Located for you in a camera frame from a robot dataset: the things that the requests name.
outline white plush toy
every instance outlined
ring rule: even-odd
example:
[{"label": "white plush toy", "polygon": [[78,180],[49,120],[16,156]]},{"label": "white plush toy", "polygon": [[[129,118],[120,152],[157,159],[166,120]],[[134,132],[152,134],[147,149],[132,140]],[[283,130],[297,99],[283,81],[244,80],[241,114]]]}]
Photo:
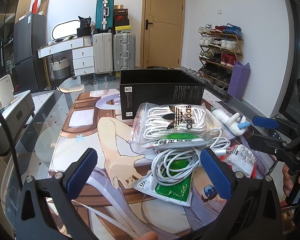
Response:
[{"label": "white plush toy", "polygon": [[236,113],[233,116],[229,117],[224,111],[217,109],[212,111],[212,114],[226,127],[228,127],[230,132],[232,132],[236,136],[243,135],[250,126],[250,122],[246,121],[245,116],[243,116],[240,120],[239,113]]}]

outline purple bag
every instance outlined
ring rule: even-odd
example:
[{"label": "purple bag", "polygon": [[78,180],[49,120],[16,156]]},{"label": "purple bag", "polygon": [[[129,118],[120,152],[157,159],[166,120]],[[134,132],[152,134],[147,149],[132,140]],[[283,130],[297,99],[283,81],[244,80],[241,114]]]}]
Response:
[{"label": "purple bag", "polygon": [[241,100],[250,75],[250,64],[242,65],[239,60],[234,64],[228,94]]}]

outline human hand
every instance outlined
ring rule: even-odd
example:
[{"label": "human hand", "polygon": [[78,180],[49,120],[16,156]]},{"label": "human hand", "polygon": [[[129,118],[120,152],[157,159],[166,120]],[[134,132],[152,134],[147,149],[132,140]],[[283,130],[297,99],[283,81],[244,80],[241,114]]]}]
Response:
[{"label": "human hand", "polygon": [[144,155],[135,157],[119,155],[114,160],[106,160],[105,168],[112,186],[115,189],[119,188],[118,181],[120,181],[125,188],[131,188],[132,183],[142,177],[133,165],[135,161],[143,159],[144,157]]},{"label": "human hand", "polygon": [[158,235],[154,231],[150,231],[136,240],[158,240]]},{"label": "human hand", "polygon": [[283,192],[288,195],[290,193],[290,191],[293,188],[294,182],[292,182],[292,180],[290,179],[291,176],[288,173],[288,166],[285,164],[282,168],[282,173],[283,173]]}]

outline refrigerator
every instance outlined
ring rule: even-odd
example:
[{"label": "refrigerator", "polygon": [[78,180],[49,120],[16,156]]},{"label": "refrigerator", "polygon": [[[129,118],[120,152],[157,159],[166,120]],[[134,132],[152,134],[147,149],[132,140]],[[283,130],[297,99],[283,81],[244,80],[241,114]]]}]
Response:
[{"label": "refrigerator", "polygon": [[14,59],[21,92],[43,90],[48,85],[38,50],[46,44],[46,17],[30,14],[14,25]]}]

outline screw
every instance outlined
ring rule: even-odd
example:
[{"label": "screw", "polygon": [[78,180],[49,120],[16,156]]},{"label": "screw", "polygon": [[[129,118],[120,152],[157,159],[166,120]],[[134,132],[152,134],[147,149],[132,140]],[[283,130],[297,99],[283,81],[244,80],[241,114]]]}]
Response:
[{"label": "screw", "polygon": [[269,175],[266,175],[266,181],[271,182],[272,181],[272,177]]},{"label": "screw", "polygon": [[54,177],[56,178],[56,179],[61,179],[62,178],[62,176],[63,176],[63,173],[62,172],[57,172],[56,174],[54,174]]},{"label": "screw", "polygon": [[238,178],[238,179],[242,179],[243,178],[243,173],[241,171],[237,171],[235,173],[235,176]]},{"label": "screw", "polygon": [[26,182],[29,183],[31,181],[33,181],[33,177],[32,176],[27,176],[26,177]]}]

